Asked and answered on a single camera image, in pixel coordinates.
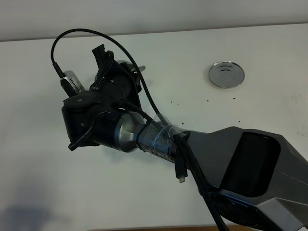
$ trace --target white wall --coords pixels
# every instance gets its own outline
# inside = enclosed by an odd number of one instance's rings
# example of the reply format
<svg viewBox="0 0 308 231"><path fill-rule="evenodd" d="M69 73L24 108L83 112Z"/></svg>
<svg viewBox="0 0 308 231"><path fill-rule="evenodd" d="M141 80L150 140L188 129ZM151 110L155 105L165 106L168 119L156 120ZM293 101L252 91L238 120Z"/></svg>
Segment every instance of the white wall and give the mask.
<svg viewBox="0 0 308 231"><path fill-rule="evenodd" d="M55 37L75 27L107 34L308 21L308 0L1 0L0 40Z"/></svg>

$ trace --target metal plate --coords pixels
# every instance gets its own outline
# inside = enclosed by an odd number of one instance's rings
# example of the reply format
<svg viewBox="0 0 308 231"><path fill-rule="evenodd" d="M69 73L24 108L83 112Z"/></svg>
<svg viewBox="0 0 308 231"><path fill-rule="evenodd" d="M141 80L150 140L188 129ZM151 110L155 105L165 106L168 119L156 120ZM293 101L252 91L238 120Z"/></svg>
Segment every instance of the metal plate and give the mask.
<svg viewBox="0 0 308 231"><path fill-rule="evenodd" d="M220 88L234 88L244 81L245 73L238 64L231 61L222 61L211 67L209 78L212 83Z"/></svg>

